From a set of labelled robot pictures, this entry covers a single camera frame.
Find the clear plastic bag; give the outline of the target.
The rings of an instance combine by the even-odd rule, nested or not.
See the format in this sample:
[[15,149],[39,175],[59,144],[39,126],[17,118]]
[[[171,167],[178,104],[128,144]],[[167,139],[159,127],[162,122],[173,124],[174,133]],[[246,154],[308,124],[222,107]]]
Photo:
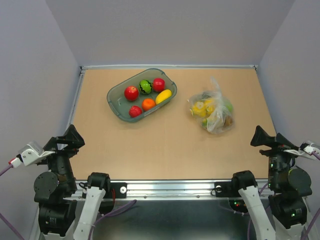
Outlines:
[[[206,117],[206,118],[195,117],[195,116],[192,116],[192,117],[196,120],[198,124],[200,124],[200,126],[204,130],[206,130],[211,134],[217,135],[217,134],[221,134],[223,132],[229,131],[234,126],[235,124],[234,111],[233,113],[230,113],[228,109],[225,107],[224,100],[228,98],[226,98],[223,95],[220,85],[218,84],[218,82],[214,77],[210,78],[210,83],[212,86],[211,90],[206,90],[201,93],[197,93],[191,96],[187,101],[189,104],[189,111],[190,111],[190,108],[192,107],[192,105],[197,101],[206,100],[209,98],[212,98],[214,100],[215,110],[209,117]],[[230,127],[224,127],[224,123],[227,115],[232,116],[233,118],[233,125]]]

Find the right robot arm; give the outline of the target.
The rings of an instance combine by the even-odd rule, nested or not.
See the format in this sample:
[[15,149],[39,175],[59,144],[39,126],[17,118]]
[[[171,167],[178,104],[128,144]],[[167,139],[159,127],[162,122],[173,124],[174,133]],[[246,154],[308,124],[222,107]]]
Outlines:
[[268,157],[267,187],[273,192],[268,201],[274,222],[270,222],[251,171],[233,174],[231,192],[240,195],[246,204],[258,240],[300,240],[307,222],[307,206],[303,198],[313,192],[310,175],[294,163],[297,157],[310,158],[310,155],[280,133],[268,135],[259,125],[250,144],[269,147],[260,150],[260,154]]

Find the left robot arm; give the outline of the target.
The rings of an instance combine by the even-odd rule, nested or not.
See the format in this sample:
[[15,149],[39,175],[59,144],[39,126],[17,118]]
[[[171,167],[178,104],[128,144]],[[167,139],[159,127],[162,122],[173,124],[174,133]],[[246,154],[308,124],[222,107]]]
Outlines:
[[93,172],[87,178],[85,202],[75,224],[77,201],[70,197],[77,190],[70,159],[85,141],[71,124],[62,136],[52,137],[44,146],[49,152],[40,161],[48,170],[34,181],[34,201],[38,203],[38,225],[47,240],[90,240],[104,197],[111,193],[109,174]]

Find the green fruit in bag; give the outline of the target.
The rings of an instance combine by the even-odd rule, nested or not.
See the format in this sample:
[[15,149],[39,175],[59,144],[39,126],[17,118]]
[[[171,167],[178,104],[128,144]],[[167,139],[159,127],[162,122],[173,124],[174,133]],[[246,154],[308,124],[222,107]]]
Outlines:
[[224,106],[227,108],[227,110],[232,114],[234,111],[233,105],[231,104],[231,102],[226,98],[224,100]]

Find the orange toy fruit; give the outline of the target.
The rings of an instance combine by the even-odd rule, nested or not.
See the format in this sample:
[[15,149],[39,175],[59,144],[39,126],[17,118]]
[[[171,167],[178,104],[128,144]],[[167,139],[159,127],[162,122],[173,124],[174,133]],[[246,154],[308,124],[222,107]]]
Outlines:
[[152,109],[155,106],[156,102],[152,98],[145,98],[141,104],[141,107],[145,112]]

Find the grey-green plastic basin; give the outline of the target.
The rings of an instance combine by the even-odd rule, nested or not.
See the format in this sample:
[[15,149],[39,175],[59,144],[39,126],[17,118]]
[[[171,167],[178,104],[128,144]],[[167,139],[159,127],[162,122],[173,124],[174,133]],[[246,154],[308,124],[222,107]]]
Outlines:
[[[136,117],[131,117],[129,111],[132,106],[138,106],[141,108],[143,100],[147,98],[155,100],[159,94],[155,91],[152,91],[150,94],[143,94],[140,92],[136,100],[130,101],[125,98],[125,89],[129,86],[138,88],[139,83],[142,80],[147,80],[150,83],[153,83],[155,78],[163,79],[165,89],[170,90],[172,95],[150,110],[143,111]],[[158,68],[149,68],[112,87],[108,91],[106,99],[110,109],[119,119],[124,122],[135,123],[169,103],[176,96],[177,91],[177,85],[166,75],[164,71]]]

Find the red toy strawberry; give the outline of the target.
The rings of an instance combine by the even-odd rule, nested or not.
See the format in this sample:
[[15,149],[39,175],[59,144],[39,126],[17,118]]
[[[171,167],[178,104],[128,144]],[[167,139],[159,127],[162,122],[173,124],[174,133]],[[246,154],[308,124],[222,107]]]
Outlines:
[[133,105],[130,109],[129,109],[129,116],[131,118],[136,118],[137,116],[141,115],[143,113],[142,109],[137,106],[137,105]]

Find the red apple left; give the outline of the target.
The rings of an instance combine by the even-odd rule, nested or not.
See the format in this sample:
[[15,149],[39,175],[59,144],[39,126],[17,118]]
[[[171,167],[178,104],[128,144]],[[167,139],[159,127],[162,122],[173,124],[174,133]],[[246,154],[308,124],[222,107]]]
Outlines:
[[124,90],[124,97],[128,101],[135,101],[139,97],[139,90],[135,86],[128,86]]

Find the green toy watermelon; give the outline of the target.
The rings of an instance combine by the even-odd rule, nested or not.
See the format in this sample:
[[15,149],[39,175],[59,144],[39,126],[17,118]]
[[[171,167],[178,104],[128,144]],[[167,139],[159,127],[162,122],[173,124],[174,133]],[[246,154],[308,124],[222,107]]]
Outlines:
[[150,81],[143,79],[139,82],[139,90],[142,94],[148,95],[152,92],[153,86]]

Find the yellow toy mango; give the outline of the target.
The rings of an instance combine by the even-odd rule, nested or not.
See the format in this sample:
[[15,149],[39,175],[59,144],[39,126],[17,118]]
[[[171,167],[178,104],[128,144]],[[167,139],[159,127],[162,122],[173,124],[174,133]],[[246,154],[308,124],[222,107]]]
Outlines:
[[155,98],[155,103],[158,105],[165,101],[166,99],[170,98],[172,96],[172,91],[169,89],[165,89],[161,91],[157,97]]

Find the red apple right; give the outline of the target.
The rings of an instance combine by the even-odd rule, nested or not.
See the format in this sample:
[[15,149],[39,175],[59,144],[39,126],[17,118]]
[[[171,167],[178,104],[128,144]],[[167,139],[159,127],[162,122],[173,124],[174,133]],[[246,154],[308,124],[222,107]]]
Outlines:
[[159,78],[159,77],[155,78],[153,80],[152,86],[153,86],[153,90],[155,92],[159,92],[160,93],[160,92],[165,90],[165,81],[162,78]]

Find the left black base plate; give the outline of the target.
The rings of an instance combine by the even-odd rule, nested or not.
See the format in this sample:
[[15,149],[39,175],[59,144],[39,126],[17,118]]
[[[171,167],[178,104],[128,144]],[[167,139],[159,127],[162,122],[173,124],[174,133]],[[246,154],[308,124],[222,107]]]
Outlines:
[[[81,197],[86,197],[86,182],[79,182],[78,187],[81,189]],[[104,199],[125,199],[127,197],[127,183],[126,182],[111,182],[110,190],[104,195]]]

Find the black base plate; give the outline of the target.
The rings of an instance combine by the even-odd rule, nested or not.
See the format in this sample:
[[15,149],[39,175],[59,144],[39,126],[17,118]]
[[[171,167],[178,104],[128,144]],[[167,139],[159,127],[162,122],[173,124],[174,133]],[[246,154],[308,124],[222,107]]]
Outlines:
[[[79,182],[78,187],[81,189],[81,197],[86,197],[86,182]],[[125,199],[127,197],[127,183],[126,182],[111,182],[110,190],[104,195],[104,199]]]
[[214,183],[214,188],[211,190],[211,195],[217,198],[239,198],[238,190],[230,181],[218,181]]

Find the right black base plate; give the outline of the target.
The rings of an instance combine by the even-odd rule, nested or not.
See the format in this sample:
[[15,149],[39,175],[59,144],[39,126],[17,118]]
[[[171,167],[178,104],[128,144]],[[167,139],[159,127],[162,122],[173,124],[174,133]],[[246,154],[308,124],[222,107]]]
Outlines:
[[238,190],[230,181],[218,181],[214,183],[214,188],[211,190],[211,195],[217,198],[239,198]]

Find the aluminium front rail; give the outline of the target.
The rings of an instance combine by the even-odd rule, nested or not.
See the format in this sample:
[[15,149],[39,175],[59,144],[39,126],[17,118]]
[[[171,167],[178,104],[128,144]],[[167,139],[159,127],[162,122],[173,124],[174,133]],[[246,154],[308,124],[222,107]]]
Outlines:
[[204,201],[222,200],[211,195],[215,182],[230,179],[198,180],[112,180],[127,183],[126,198],[116,201]]

